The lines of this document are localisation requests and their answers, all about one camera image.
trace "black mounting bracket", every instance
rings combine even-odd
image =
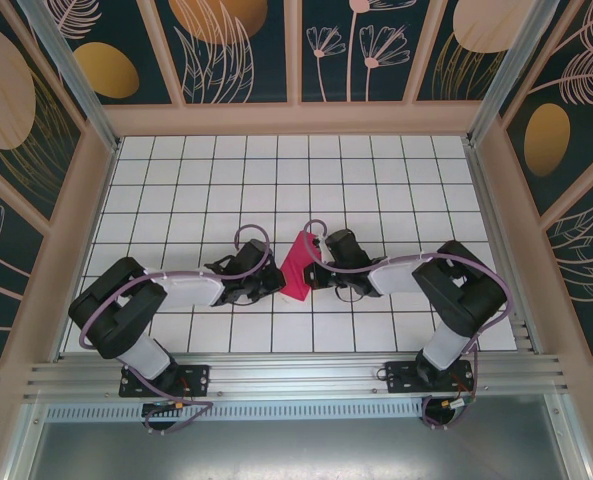
[[[467,360],[458,360],[449,368],[449,372],[428,385],[416,373],[417,362],[387,362],[384,366],[384,375],[381,380],[387,382],[389,393],[433,393],[433,392],[458,392],[458,381],[465,388],[473,390],[474,375],[471,363]]]
[[[209,365],[179,365],[176,381],[166,393],[174,397],[206,397],[209,386]],[[159,397],[140,383],[136,376],[127,368],[121,369],[118,396],[122,398]]]

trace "metal floor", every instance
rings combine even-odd
[[[418,418],[47,424],[31,479],[567,479],[542,398],[485,397],[453,430]]]

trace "gray metal surface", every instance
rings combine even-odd
[[[480,399],[457,428],[418,419],[46,424],[30,478],[94,480],[566,479],[542,399]]]
[[[385,362],[412,361],[414,354],[185,354],[181,365],[210,365],[208,398],[219,400],[307,400],[388,397],[376,372]],[[565,391],[555,355],[479,355],[479,395]],[[131,402],[118,397],[120,366],[90,355],[72,355],[56,364],[37,364],[24,395],[27,402]],[[425,396],[408,394],[406,396]]]

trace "gold circle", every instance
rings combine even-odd
[[[508,50],[533,0],[459,0],[454,10],[454,36],[466,50],[498,53]]]
[[[96,93],[110,98],[126,98],[138,90],[136,67],[117,48],[90,42],[78,47],[74,57]]]
[[[532,114],[525,132],[525,162],[534,175],[549,175],[560,164],[569,145],[571,126],[565,110],[553,103]]]
[[[236,37],[226,34],[228,28],[221,3],[232,22],[237,18],[250,38],[267,18],[267,0],[169,0],[174,16],[193,37],[218,45],[236,43]]]
[[[32,71],[14,44],[0,33],[0,149],[22,144],[34,125]]]

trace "pink cloth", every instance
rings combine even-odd
[[[316,235],[312,233],[307,234],[307,240],[312,245],[312,250],[316,252],[316,256],[320,260],[320,251],[314,247],[314,239]],[[289,297],[300,300],[301,302],[307,298],[311,287],[305,283],[305,268],[314,261],[305,249],[305,242],[303,240],[303,232],[300,232],[289,249],[289,253],[280,267],[281,272],[285,276],[285,283],[287,284],[280,293]]]

